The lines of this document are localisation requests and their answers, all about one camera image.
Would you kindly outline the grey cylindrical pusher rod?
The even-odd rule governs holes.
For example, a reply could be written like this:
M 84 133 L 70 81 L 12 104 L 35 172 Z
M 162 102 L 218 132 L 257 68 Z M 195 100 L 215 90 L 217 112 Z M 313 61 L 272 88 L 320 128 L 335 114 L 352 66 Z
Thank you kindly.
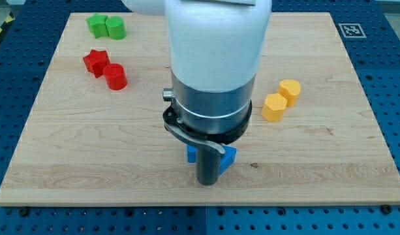
M 219 178 L 222 146 L 201 147 L 196 150 L 196 177 L 202 185 L 213 185 Z

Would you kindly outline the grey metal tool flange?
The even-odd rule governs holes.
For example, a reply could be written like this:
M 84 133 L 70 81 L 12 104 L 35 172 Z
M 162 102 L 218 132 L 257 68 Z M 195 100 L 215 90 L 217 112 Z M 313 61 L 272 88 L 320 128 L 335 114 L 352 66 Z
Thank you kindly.
M 164 127 L 188 145 L 223 154 L 223 145 L 236 141 L 247 129 L 253 85 L 251 78 L 227 91 L 201 91 L 173 74 L 172 87 L 162 93 L 171 102 L 162 115 Z

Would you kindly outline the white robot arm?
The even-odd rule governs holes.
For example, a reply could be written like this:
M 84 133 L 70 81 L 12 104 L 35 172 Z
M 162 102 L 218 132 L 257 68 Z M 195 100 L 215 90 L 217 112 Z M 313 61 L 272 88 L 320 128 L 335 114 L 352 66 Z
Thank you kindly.
M 131 11 L 164 16 L 172 85 L 165 129 L 196 148 L 196 177 L 214 184 L 224 146 L 246 131 L 272 3 L 257 1 L 126 0 Z

